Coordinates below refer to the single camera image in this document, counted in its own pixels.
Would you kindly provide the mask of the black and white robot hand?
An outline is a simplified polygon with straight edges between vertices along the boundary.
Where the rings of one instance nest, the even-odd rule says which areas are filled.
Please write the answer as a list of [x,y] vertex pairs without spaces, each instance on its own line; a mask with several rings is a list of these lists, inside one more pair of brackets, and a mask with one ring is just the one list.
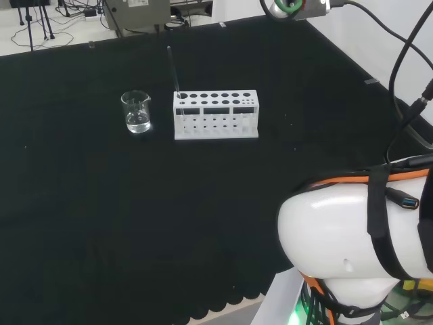
[[272,1],[270,5],[264,0],[259,1],[265,15],[275,22],[287,22],[294,20],[304,7],[303,0],[297,1]]

